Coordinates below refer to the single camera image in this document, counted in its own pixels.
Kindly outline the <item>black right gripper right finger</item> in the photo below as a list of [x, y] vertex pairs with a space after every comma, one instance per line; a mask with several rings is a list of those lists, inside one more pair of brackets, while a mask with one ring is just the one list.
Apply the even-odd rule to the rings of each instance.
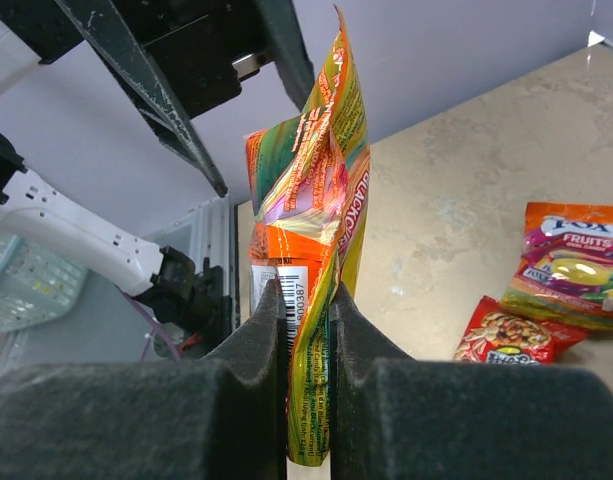
[[329, 310], [335, 479], [613, 479], [594, 373], [411, 358], [340, 287]]

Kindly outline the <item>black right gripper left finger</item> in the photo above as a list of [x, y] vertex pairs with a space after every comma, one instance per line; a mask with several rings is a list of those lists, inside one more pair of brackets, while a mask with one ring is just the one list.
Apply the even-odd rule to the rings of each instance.
[[0, 479], [282, 479], [286, 308], [269, 281], [212, 352], [0, 377]]

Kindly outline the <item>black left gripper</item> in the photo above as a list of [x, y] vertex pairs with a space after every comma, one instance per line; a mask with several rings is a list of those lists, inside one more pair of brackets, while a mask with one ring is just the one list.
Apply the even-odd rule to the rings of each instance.
[[160, 144], [221, 198], [227, 185], [190, 117], [238, 96], [268, 63], [298, 110], [315, 83], [291, 0], [0, 1], [0, 21], [42, 64], [86, 40]]

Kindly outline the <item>red noodle snack packet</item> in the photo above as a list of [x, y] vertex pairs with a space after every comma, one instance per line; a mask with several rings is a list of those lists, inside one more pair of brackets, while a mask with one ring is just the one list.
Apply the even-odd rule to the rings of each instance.
[[453, 360], [490, 364], [553, 364], [558, 355], [587, 338], [587, 332], [558, 322], [538, 322], [504, 311], [483, 296]]

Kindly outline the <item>orange Fox's candy bag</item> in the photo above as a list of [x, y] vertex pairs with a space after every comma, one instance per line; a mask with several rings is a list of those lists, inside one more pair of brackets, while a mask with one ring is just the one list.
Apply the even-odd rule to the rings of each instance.
[[287, 456], [320, 466], [330, 450], [330, 304], [356, 286], [366, 226], [370, 145], [344, 24], [299, 116], [245, 139], [255, 226], [251, 297], [277, 278], [286, 306]]

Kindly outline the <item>colourful candy packet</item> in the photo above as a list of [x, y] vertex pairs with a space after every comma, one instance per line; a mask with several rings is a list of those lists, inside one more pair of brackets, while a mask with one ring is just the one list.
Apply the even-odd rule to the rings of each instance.
[[613, 330], [613, 205], [530, 202], [500, 304], [540, 321]]

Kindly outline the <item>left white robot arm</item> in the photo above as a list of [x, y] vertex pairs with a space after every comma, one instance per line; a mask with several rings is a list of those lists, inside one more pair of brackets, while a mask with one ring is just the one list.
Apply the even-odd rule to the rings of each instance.
[[[195, 117], [274, 63], [302, 107], [314, 83], [290, 1], [0, 1], [0, 20], [42, 63], [87, 42], [167, 149], [217, 195], [227, 185]], [[232, 331], [226, 269], [132, 236], [53, 189], [0, 134], [0, 228], [92, 269], [156, 319], [217, 345]]]

